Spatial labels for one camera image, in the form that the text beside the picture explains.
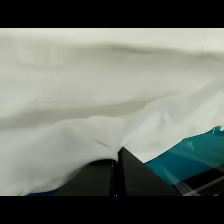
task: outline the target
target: white fabric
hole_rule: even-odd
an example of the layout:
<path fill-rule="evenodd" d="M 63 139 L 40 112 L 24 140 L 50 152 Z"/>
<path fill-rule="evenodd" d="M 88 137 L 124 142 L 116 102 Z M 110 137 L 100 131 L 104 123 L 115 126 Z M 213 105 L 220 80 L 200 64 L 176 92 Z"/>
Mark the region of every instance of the white fabric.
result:
<path fill-rule="evenodd" d="M 224 125 L 224 29 L 0 29 L 0 195 L 125 146 L 149 161 Z"/>

